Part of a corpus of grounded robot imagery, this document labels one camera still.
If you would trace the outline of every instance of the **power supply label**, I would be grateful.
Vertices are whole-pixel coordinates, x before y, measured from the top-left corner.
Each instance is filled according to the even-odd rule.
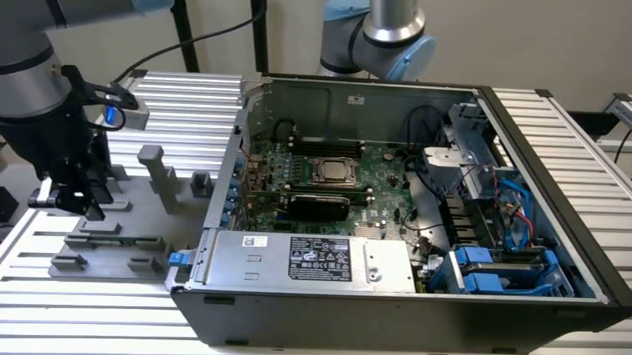
[[[294,280],[350,282],[349,240],[291,237],[287,274]]]

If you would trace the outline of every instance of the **white wall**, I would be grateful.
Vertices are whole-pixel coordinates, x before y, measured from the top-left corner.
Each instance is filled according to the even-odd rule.
[[[422,0],[437,55],[424,79],[549,89],[567,109],[632,92],[632,1]]]
[[[437,54],[425,81],[549,89],[568,109],[599,110],[632,92],[631,0],[421,0]],[[325,0],[269,0],[271,71],[318,66]],[[250,17],[250,0],[188,0],[194,34]],[[63,60],[106,82],[144,54],[176,41],[163,12],[51,35]],[[207,72],[254,70],[251,28],[198,44]],[[182,70],[180,52],[144,68]]]
[[[107,84],[136,60],[178,42],[168,11],[56,30],[48,37],[61,62],[76,65],[84,79],[95,84]],[[155,58],[142,68],[183,71],[179,50]]]

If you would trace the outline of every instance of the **motherboard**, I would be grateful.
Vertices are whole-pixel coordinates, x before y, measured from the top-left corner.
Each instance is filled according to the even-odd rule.
[[[409,241],[400,219],[414,206],[398,149],[371,143],[293,149],[257,141],[249,163],[250,230]],[[318,203],[305,201],[317,197]],[[412,243],[412,231],[408,238]]]

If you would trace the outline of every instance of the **cpu socket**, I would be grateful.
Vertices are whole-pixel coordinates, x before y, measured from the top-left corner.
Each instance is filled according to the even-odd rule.
[[[315,185],[355,186],[355,160],[351,158],[314,158],[313,180]]]

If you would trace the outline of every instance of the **white sticker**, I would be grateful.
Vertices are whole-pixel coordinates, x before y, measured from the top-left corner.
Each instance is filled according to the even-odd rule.
[[[267,247],[267,236],[265,235],[251,235],[245,236],[245,241],[241,246],[255,246],[259,248]]]
[[[363,105],[365,104],[365,97],[359,95],[350,95],[346,99],[346,103],[349,105]]]

